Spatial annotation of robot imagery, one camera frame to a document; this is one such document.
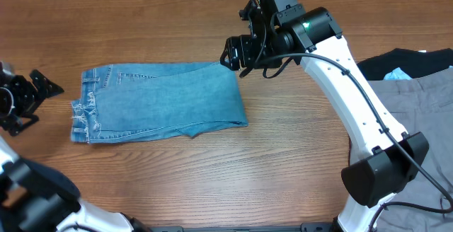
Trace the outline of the light blue folded garment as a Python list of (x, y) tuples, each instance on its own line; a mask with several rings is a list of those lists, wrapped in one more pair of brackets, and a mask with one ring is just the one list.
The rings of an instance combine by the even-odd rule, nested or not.
[(395, 68), (391, 72), (387, 73), (384, 80), (411, 80), (412, 78), (404, 72), (400, 67)]

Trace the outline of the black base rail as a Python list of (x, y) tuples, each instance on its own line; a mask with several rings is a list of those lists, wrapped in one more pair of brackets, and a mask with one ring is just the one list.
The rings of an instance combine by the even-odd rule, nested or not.
[(237, 226), (184, 228), (182, 226), (155, 226), (149, 232), (332, 232), (332, 223), (302, 223), (298, 226)]

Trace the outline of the light blue denim jeans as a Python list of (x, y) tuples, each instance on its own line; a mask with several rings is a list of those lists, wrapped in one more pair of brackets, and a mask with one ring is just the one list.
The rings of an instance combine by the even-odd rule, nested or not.
[(71, 106), (71, 140), (87, 144), (196, 137), (248, 126), (236, 74), (219, 62), (89, 69)]

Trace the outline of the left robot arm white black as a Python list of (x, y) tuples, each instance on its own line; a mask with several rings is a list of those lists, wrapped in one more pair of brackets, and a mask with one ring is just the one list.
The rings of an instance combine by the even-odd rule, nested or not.
[[(30, 77), (1, 68), (1, 128), (11, 136), (38, 122), (35, 110), (63, 93), (38, 70)], [(138, 220), (81, 199), (77, 186), (58, 170), (18, 155), (1, 142), (2, 231), (147, 231)]]

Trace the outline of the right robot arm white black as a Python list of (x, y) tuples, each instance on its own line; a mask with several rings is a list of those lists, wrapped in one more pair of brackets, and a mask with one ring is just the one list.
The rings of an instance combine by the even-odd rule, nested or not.
[(350, 137), (341, 172), (349, 197), (333, 231), (374, 231), (381, 212), (413, 180), (429, 149), (384, 107), (358, 69), (343, 31), (323, 7), (297, 0), (250, 0), (239, 11), (249, 34), (227, 39), (221, 63), (245, 76), (300, 65), (330, 101)]

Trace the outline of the black folded garment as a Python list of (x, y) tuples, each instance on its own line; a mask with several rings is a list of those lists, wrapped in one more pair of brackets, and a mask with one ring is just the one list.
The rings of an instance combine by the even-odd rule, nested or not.
[(399, 68), (410, 78), (420, 78), (448, 69), (452, 65), (452, 49), (419, 52), (396, 48), (361, 61), (357, 66), (368, 81), (384, 80)]

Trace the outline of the grey folded trousers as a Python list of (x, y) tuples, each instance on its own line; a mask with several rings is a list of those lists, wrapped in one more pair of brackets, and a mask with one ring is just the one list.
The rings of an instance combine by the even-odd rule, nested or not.
[[(452, 194), (452, 70), (369, 84), (411, 136), (426, 138), (428, 153), (422, 167)], [(451, 231), (452, 214), (391, 207), (377, 226), (379, 231)]]

